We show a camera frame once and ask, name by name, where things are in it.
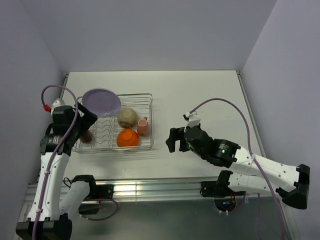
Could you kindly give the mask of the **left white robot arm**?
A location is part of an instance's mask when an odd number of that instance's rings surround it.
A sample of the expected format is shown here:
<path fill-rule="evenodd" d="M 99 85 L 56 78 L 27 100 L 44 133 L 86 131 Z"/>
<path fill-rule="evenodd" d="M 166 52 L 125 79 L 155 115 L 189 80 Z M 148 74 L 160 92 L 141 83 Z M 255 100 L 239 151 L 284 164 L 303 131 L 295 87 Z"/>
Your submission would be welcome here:
<path fill-rule="evenodd" d="M 40 173 L 32 207 L 26 221 L 16 225 L 23 240 L 68 240 L 72 218 L 84 199 L 96 197 L 98 188 L 92 175 L 77 175 L 61 197 L 64 173 L 75 143 L 98 117 L 77 102 L 74 106 L 56 100 L 51 108 L 52 123 L 40 141 Z"/>

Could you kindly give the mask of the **purple plate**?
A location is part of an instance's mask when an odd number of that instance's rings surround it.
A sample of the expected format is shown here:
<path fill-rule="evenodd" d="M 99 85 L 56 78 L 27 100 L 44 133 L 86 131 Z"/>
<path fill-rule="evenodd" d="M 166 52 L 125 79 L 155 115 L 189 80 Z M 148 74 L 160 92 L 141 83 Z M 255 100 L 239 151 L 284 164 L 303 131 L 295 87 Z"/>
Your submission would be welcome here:
<path fill-rule="evenodd" d="M 116 93 L 105 88 L 93 88 L 82 96 L 82 105 L 99 117 L 116 115 L 122 106 Z"/>

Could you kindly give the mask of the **pink mug white inside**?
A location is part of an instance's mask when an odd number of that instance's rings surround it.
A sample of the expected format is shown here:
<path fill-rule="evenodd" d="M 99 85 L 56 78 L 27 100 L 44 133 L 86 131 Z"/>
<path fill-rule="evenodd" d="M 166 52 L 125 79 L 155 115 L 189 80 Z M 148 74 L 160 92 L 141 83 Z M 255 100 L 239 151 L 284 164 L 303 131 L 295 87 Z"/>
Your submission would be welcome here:
<path fill-rule="evenodd" d="M 137 134 L 146 137 L 150 134 L 151 128 L 148 123 L 148 118 L 145 116 L 137 122 Z"/>

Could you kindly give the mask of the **orange bowl white inside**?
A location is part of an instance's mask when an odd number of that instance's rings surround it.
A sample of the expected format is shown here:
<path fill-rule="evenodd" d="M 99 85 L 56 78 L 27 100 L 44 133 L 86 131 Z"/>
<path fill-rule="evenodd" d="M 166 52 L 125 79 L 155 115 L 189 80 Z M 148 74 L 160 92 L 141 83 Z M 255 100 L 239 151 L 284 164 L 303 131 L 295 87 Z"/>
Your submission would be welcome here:
<path fill-rule="evenodd" d="M 140 144 L 140 136 L 130 128 L 122 130 L 116 138 L 118 147 L 136 147 Z"/>

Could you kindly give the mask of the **black mug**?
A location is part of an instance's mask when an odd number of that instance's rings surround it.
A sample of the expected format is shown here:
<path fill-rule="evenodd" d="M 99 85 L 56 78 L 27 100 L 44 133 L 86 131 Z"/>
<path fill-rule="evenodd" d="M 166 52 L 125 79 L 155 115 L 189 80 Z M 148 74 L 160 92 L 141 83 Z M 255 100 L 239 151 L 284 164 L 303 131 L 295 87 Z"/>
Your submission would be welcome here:
<path fill-rule="evenodd" d="M 93 134 L 90 130 L 88 130 L 79 139 L 82 143 L 89 144 L 93 141 Z"/>

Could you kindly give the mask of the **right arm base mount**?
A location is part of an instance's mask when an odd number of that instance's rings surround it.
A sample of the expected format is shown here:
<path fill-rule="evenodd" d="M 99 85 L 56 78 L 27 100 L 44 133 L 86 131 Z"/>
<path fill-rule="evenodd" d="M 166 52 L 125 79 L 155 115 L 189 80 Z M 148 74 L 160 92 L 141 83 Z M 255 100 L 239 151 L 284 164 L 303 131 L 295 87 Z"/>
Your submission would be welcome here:
<path fill-rule="evenodd" d="M 202 181 L 200 195 L 204 198 L 213 198 L 219 214 L 228 216 L 246 202 L 245 191 L 233 191 L 228 186 L 218 185 L 217 181 Z"/>

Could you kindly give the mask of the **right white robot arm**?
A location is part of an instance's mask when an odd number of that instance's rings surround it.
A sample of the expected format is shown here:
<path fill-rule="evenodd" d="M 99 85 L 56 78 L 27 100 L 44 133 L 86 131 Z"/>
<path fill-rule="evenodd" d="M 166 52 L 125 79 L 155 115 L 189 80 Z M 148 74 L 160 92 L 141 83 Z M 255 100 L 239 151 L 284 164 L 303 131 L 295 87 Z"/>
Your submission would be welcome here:
<path fill-rule="evenodd" d="M 307 208 L 310 167 L 279 163 L 250 153 L 226 139 L 213 139 L 199 126 L 171 128 L 165 141 L 170 153 L 192 151 L 202 160 L 220 167 L 217 180 L 201 182 L 203 197 L 225 198 L 245 194 L 276 195 L 292 208 Z"/>

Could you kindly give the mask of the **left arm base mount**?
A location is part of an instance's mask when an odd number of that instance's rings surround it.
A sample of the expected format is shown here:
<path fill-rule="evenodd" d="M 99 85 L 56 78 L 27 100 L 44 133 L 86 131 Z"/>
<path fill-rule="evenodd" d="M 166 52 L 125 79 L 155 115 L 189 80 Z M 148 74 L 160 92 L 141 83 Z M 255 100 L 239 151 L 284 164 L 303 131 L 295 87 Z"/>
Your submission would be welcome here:
<path fill-rule="evenodd" d="M 96 215 L 100 209 L 101 201 L 97 199 L 112 199 L 114 193 L 113 184 L 98 184 L 95 192 L 90 193 L 78 208 L 80 215 Z"/>

